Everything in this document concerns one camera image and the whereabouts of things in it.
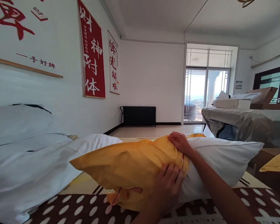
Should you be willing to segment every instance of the white box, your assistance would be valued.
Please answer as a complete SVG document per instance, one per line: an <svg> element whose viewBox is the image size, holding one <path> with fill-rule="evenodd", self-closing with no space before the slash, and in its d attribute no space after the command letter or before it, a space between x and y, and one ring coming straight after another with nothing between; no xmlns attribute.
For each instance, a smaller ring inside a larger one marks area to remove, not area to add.
<svg viewBox="0 0 280 224"><path fill-rule="evenodd" d="M258 103L261 100L261 92L258 93L246 93L233 95L230 100L250 100L251 103Z"/></svg>
<svg viewBox="0 0 280 224"><path fill-rule="evenodd" d="M251 100L217 100L215 107L233 108L233 109L250 109Z"/></svg>

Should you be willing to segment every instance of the door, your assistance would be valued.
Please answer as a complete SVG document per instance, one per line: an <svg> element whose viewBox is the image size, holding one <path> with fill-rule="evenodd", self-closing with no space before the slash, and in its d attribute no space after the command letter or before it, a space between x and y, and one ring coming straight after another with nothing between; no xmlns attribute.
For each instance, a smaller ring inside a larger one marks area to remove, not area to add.
<svg viewBox="0 0 280 224"><path fill-rule="evenodd" d="M228 93L230 69L186 68L184 124L203 123L202 108L211 106L221 91Z"/></svg>
<svg viewBox="0 0 280 224"><path fill-rule="evenodd" d="M270 103L280 103L280 67L255 74L253 89L262 89L267 87L278 88Z"/></svg>
<svg viewBox="0 0 280 224"><path fill-rule="evenodd" d="M186 68L184 90L184 123L202 123L206 68Z"/></svg>
<svg viewBox="0 0 280 224"><path fill-rule="evenodd" d="M230 69L208 68L207 69L207 92L206 105L211 106L221 91L228 93Z"/></svg>

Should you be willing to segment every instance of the white bedsheet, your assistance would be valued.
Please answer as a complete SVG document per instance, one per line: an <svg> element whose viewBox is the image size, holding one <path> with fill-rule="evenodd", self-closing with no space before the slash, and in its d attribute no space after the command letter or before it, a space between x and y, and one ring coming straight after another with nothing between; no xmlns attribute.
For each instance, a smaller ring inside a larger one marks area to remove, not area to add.
<svg viewBox="0 0 280 224"><path fill-rule="evenodd" d="M27 221L30 210L56 195L81 173L69 163L70 160L120 142L115 137L93 134L74 141L64 140L34 152L18 148L5 158L1 155L0 222L21 224ZM8 149L6 145L5 150L10 152L12 148Z"/></svg>

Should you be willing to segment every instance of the floor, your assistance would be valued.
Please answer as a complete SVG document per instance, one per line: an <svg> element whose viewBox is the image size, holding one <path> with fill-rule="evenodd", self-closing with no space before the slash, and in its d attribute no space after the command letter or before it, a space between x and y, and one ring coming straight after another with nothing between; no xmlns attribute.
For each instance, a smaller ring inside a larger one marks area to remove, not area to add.
<svg viewBox="0 0 280 224"><path fill-rule="evenodd" d="M206 126L203 132L203 127L204 124L122 127L114 131L111 135L118 138L159 138L176 131L185 135L203 133L208 138L214 138L209 128Z"/></svg>

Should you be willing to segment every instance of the plastic cover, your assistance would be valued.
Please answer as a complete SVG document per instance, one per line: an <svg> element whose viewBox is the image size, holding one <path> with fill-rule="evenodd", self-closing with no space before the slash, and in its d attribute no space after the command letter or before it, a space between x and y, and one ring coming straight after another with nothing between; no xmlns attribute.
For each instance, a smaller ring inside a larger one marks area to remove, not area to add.
<svg viewBox="0 0 280 224"><path fill-rule="evenodd" d="M280 110L204 107L201 114L214 136L229 124L234 126L236 141L263 142L264 148L280 148Z"/></svg>

